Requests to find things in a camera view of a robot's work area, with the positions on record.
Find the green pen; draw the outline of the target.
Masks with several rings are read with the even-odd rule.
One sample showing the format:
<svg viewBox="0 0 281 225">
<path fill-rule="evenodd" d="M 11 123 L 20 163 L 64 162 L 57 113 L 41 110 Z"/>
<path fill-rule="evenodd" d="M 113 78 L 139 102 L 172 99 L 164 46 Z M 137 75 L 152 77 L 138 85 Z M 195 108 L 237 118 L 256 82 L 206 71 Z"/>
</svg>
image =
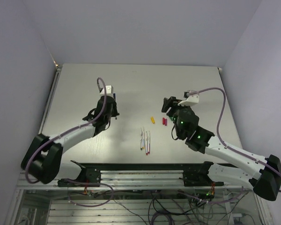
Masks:
<svg viewBox="0 0 281 225">
<path fill-rule="evenodd" d="M 140 128 L 140 150 L 143 150 L 144 146 L 143 146 L 143 129 Z"/>
</svg>

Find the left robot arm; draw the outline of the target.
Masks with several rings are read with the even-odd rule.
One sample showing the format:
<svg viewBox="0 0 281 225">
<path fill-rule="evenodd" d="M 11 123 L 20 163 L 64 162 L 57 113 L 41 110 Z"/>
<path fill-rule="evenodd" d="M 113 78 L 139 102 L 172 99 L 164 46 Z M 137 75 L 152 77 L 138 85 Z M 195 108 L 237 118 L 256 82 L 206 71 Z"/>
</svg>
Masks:
<svg viewBox="0 0 281 225">
<path fill-rule="evenodd" d="M 62 155 L 80 142 L 93 138 L 109 128 L 111 118 L 119 116 L 114 97 L 102 96 L 96 108 L 92 109 L 82 122 L 59 135 L 36 135 L 21 162 L 25 179 L 30 184 L 48 184 L 59 178 L 62 185 L 73 183 L 81 186 L 91 180 L 82 164 L 72 161 L 70 165 L 61 162 Z"/>
</svg>

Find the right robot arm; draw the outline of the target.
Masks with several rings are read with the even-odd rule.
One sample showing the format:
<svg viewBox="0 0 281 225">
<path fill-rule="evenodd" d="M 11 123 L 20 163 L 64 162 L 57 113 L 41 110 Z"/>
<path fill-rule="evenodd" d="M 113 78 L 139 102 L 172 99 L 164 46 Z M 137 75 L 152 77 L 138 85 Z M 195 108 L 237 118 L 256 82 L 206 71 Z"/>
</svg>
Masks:
<svg viewBox="0 0 281 225">
<path fill-rule="evenodd" d="M 281 161 L 228 146 L 219 136 L 199 126 L 199 117 L 188 103 L 176 97 L 164 98 L 162 112 L 172 119 L 178 140 L 193 151 L 220 158 L 232 167 L 205 162 L 197 180 L 201 185 L 210 182 L 237 184 L 252 190 L 259 197 L 275 201 L 281 187 Z"/>
</svg>

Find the yellow pen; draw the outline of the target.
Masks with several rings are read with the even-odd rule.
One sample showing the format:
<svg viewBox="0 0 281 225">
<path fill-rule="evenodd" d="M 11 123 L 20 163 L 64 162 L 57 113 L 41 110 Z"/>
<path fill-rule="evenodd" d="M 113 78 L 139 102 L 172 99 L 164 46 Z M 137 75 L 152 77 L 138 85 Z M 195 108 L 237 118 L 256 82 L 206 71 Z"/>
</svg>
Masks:
<svg viewBox="0 0 281 225">
<path fill-rule="evenodd" d="M 142 129 L 143 129 L 143 146 L 145 149 L 145 129 L 144 129 L 144 127 Z"/>
</svg>

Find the red pen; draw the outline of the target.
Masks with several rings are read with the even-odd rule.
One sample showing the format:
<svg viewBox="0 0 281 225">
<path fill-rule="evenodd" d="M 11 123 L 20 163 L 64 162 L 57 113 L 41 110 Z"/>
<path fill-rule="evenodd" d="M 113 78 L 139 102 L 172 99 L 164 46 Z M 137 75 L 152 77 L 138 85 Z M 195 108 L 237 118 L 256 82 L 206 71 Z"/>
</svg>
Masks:
<svg viewBox="0 0 281 225">
<path fill-rule="evenodd" d="M 145 140 L 146 155 L 149 154 L 148 144 L 149 144 L 149 136 L 148 136 L 148 132 L 146 131 L 146 140 Z"/>
</svg>

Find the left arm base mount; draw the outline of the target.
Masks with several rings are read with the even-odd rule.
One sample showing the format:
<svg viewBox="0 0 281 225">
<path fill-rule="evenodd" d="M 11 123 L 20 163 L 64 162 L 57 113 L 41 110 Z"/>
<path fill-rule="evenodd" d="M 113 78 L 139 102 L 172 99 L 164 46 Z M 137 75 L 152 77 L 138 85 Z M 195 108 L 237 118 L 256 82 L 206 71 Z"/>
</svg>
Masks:
<svg viewBox="0 0 281 225">
<path fill-rule="evenodd" d="M 94 167 L 85 167 L 84 165 L 71 160 L 68 163 L 62 163 L 59 173 L 58 187 L 99 187 L 101 175 Z"/>
</svg>

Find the aluminium frame rail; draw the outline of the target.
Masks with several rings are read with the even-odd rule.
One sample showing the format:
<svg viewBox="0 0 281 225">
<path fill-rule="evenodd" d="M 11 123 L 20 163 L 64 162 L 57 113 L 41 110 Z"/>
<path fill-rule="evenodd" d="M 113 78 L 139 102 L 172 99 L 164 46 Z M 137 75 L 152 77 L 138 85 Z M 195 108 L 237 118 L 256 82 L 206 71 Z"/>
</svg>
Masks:
<svg viewBox="0 0 281 225">
<path fill-rule="evenodd" d="M 216 181 L 224 170 L 216 170 L 215 177 L 208 180 L 191 180 L 182 171 L 97 171 L 95 177 L 87 178 L 88 187 L 98 188 L 107 184 L 113 189 L 183 189 L 187 187 L 211 187 L 214 182 L 217 187 L 236 187 L 252 189 L 246 180 L 248 176 L 240 173 L 239 177 L 230 177 L 227 181 Z"/>
</svg>

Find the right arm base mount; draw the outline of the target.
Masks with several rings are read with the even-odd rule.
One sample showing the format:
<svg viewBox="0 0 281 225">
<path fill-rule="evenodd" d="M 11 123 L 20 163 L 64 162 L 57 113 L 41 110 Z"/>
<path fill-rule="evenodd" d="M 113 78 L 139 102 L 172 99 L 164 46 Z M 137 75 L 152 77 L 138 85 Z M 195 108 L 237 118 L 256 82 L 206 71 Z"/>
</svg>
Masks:
<svg viewBox="0 0 281 225">
<path fill-rule="evenodd" d="M 213 162 L 206 161 L 202 164 L 182 164 L 182 178 L 185 187 L 207 187 L 212 186 L 213 180 L 209 177 L 210 167 Z"/>
</svg>

